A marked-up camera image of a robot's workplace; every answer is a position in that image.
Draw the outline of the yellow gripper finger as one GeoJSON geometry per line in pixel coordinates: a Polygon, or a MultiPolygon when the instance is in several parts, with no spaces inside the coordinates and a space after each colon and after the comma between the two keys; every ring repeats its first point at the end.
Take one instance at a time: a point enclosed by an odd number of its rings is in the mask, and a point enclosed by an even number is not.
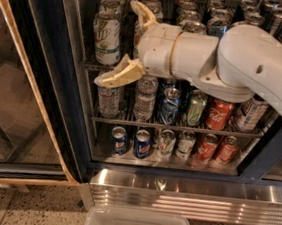
{"type": "Polygon", "coordinates": [[[124,55],[113,70],[97,76],[94,83],[99,87],[116,88],[140,80],[145,74],[146,70],[139,59],[124,55]]]}
{"type": "Polygon", "coordinates": [[[142,2],[139,2],[137,0],[132,0],[130,2],[130,6],[133,12],[138,17],[138,24],[142,31],[147,31],[151,26],[158,25],[156,16],[142,2]]]}

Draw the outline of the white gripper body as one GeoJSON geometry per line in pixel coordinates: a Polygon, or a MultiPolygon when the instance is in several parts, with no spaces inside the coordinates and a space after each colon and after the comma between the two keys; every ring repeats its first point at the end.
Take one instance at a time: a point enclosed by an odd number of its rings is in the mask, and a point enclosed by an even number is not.
{"type": "Polygon", "coordinates": [[[180,27],[161,23],[150,26],[142,34],[138,43],[138,57],[149,75],[174,79],[170,67],[171,54],[181,33],[180,27]]]}

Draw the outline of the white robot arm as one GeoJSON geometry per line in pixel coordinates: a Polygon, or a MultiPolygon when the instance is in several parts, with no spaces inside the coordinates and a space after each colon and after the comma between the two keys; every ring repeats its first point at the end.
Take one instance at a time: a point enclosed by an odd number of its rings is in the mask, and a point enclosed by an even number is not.
{"type": "Polygon", "coordinates": [[[137,0],[130,5],[142,30],[138,58],[124,56],[113,70],[95,78],[96,85],[120,87],[145,75],[179,78],[228,102],[257,94],[282,116],[282,44],[275,37],[250,24],[228,29],[221,38],[185,32],[158,23],[137,0]]]}

